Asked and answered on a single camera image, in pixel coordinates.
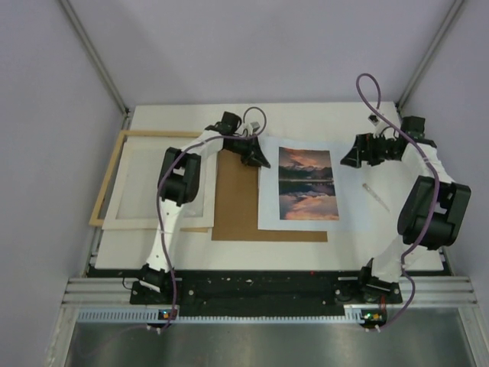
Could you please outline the cream mat board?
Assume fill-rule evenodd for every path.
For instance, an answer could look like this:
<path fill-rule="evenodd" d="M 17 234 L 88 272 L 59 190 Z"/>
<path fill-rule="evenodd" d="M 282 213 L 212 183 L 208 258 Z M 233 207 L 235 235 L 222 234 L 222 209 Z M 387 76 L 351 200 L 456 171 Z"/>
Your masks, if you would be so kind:
<path fill-rule="evenodd" d="M 165 151 L 192 141 L 187 137 L 131 136 L 124 144 L 104 230 L 156 229 L 157 181 Z M 217 160 L 213 155 L 201 166 L 199 192 L 182 213 L 180 228 L 188 232 L 214 225 Z"/>

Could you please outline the brown fibreboard backing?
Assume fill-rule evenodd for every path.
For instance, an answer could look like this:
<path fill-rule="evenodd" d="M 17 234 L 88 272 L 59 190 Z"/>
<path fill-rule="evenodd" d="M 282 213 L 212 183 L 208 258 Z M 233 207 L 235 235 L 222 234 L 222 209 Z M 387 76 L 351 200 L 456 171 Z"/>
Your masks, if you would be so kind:
<path fill-rule="evenodd" d="M 257 227 L 258 173 L 230 151 L 217 155 L 213 241 L 327 242 L 326 232 L 261 230 Z"/>

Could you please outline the light wooden picture frame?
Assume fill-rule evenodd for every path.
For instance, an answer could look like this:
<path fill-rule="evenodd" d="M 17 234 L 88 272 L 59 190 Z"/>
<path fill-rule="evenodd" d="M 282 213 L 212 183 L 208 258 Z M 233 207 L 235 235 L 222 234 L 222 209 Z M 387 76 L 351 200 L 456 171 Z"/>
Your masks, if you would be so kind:
<path fill-rule="evenodd" d="M 111 182 L 112 174 L 115 166 L 118 163 L 119 156 L 123 150 L 123 146 L 128 137 L 158 137 L 158 138 L 197 138 L 198 132 L 179 132 L 179 131 L 151 131 L 151 130 L 121 130 L 115 141 L 115 146 L 112 150 L 108 166 L 106 168 L 99 193 L 96 197 L 94 207 L 92 209 L 91 216 L 89 218 L 89 225 L 95 228 L 102 228 L 104 219 L 99 218 L 99 214 L 102 211 L 102 204 L 105 202 L 105 195 L 108 190 L 108 185 Z"/>

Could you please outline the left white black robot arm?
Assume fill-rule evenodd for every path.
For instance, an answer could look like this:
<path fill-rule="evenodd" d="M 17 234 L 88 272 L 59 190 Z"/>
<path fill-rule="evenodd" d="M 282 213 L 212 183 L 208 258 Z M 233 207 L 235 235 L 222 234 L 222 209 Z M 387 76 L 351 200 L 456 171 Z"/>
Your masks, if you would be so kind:
<path fill-rule="evenodd" d="M 157 231 L 151 252 L 141 269 L 140 283 L 157 303 L 167 302 L 176 290 L 170 247 L 180 231 L 185 208 L 199 193 L 202 165 L 222 150 L 240 156 L 249 167 L 269 168 L 259 136 L 267 127 L 263 109 L 252 106 L 243 116 L 224 112 L 189 144 L 165 151 L 157 181 Z"/>

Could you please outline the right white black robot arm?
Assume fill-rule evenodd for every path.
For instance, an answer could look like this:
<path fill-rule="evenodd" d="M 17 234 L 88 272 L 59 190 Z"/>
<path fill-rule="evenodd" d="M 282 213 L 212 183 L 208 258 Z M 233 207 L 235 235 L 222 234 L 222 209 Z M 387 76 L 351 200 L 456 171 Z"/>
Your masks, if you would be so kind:
<path fill-rule="evenodd" d="M 414 179 L 397 220 L 397 236 L 360 270 L 356 291 L 365 302 L 386 298 L 400 301 L 398 283 L 403 273 L 422 255 L 452 245 L 458 237 L 471 197 L 469 186 L 456 183 L 437 155 L 436 143 L 425 136 L 425 120 L 408 116 L 401 133 L 388 138 L 390 128 L 376 115 L 369 116 L 373 133 L 359 134 L 342 165 L 360 168 L 385 161 L 404 164 Z"/>

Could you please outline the orange sky photo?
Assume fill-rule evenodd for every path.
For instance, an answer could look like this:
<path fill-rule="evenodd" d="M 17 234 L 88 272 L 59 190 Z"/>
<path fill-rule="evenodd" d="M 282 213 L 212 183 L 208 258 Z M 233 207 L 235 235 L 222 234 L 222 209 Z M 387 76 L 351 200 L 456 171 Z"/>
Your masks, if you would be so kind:
<path fill-rule="evenodd" d="M 363 168 L 341 165 L 345 143 L 266 136 L 270 163 L 258 178 L 257 227 L 263 230 L 367 232 L 373 211 Z"/>

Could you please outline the small metal tool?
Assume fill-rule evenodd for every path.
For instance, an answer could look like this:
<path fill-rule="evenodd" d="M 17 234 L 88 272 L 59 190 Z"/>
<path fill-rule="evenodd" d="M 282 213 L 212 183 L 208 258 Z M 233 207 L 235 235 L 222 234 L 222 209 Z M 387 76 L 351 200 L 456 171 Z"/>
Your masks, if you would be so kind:
<path fill-rule="evenodd" d="M 368 184 L 363 183 L 362 186 L 374 200 L 376 200 L 388 213 L 390 212 L 388 205 L 373 191 Z"/>

